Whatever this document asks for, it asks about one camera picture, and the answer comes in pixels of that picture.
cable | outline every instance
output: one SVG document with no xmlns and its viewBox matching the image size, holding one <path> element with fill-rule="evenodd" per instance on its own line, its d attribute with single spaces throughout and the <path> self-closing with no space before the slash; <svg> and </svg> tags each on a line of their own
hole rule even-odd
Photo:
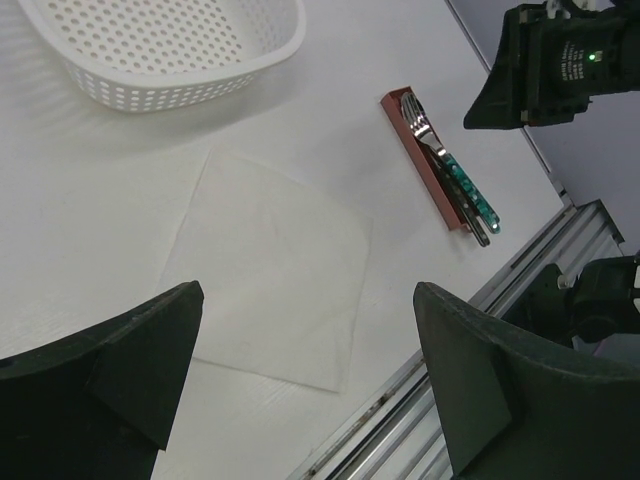
<svg viewBox="0 0 640 480">
<path fill-rule="evenodd" d="M 591 10 L 583 10 L 575 3 L 573 0 L 558 0 L 562 8 L 564 8 L 572 17 L 581 17 L 581 18 L 594 18 L 598 15 L 598 12 L 593 12 Z"/>
</svg>

white plastic basket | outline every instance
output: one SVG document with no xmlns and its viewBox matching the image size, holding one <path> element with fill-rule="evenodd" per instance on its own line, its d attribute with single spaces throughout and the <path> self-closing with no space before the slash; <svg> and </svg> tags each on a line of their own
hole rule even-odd
<svg viewBox="0 0 640 480">
<path fill-rule="evenodd" d="M 117 110 L 192 105 L 247 85 L 300 47 L 301 0 L 18 0 L 91 98 Z"/>
</svg>

metal utensil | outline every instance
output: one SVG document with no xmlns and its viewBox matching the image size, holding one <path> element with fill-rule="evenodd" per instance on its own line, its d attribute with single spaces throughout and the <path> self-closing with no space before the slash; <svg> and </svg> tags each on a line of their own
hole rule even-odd
<svg viewBox="0 0 640 480">
<path fill-rule="evenodd" d="M 500 217 L 496 214 L 495 210 L 491 208 L 489 202 L 480 193 L 475 186 L 471 178 L 465 173 L 460 164 L 456 161 L 453 155 L 447 152 L 444 146 L 436 137 L 433 128 L 427 120 L 427 116 L 420 104 L 420 101 L 413 93 L 405 93 L 402 96 L 403 108 L 407 111 L 407 116 L 411 118 L 409 127 L 414 136 L 422 143 L 427 145 L 435 154 L 438 159 L 442 160 L 444 168 L 453 176 L 464 192 L 467 194 L 474 207 L 478 211 L 480 218 L 487 225 L 487 228 L 491 233 L 500 233 Z"/>
<path fill-rule="evenodd" d="M 411 132 L 416 135 L 416 132 L 414 130 L 414 126 L 416 125 L 415 113 L 413 109 L 409 107 L 409 105 L 405 105 L 404 100 L 405 99 L 403 97 L 401 100 L 402 116 L 409 124 Z M 478 241 L 480 246 L 489 246 L 491 244 L 489 236 L 482 229 L 482 225 L 480 225 L 480 222 L 478 222 L 476 214 L 471 208 L 467 196 L 462 191 L 462 188 L 458 185 L 458 182 L 453 178 L 451 173 L 446 170 L 444 162 L 434 162 L 434 167 L 434 172 L 438 177 L 440 185 L 442 185 L 442 188 L 444 189 L 447 197 L 449 197 L 449 199 L 452 201 L 454 208 L 457 208 L 457 210 L 462 214 L 462 217 L 467 222 L 467 225 L 469 225 L 471 233 L 473 233 L 473 235 L 476 237 L 476 240 Z"/>
</svg>

gray wall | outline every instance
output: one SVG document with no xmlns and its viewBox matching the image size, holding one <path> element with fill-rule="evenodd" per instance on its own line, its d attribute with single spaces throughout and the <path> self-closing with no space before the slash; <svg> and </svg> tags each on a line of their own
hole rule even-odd
<svg viewBox="0 0 640 480">
<path fill-rule="evenodd" d="M 524 0 L 449 1 L 492 64 L 504 12 Z M 600 9 L 609 5 L 599 0 Z M 622 248 L 629 254 L 640 250 L 639 119 L 640 92 L 594 97 L 589 111 L 573 123 L 530 130 L 576 204 L 596 199 L 604 202 L 626 239 Z"/>
</svg>

camera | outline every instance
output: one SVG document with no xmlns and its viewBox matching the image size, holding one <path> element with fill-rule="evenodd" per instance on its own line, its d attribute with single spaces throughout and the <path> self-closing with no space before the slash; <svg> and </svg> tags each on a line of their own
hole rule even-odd
<svg viewBox="0 0 640 480">
<path fill-rule="evenodd" d="M 568 123 L 591 96 L 640 90 L 640 0 L 579 12 L 549 18 L 545 4 L 525 4 L 505 13 L 495 64 L 465 128 Z"/>
</svg>

